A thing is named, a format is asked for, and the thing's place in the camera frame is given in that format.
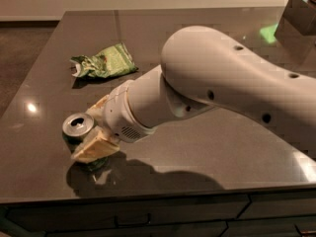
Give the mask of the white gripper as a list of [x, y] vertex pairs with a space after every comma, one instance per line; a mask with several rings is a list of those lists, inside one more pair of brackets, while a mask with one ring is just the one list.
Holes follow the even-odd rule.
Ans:
[[117, 138], [134, 143], [155, 132], [155, 128], [144, 126], [132, 114], [127, 97], [131, 83], [132, 80], [125, 81], [86, 111], [96, 122], [103, 122], [109, 129], [98, 125], [94, 127], [75, 148], [71, 155], [73, 160], [92, 163], [118, 152]]

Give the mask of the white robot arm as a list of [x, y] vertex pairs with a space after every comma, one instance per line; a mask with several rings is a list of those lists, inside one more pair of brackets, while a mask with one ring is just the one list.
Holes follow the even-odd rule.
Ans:
[[169, 37], [161, 63], [128, 80], [88, 113], [97, 127], [72, 157], [91, 163], [174, 120], [223, 108], [256, 121], [295, 149], [316, 157], [316, 79], [264, 61], [211, 28], [183, 28]]

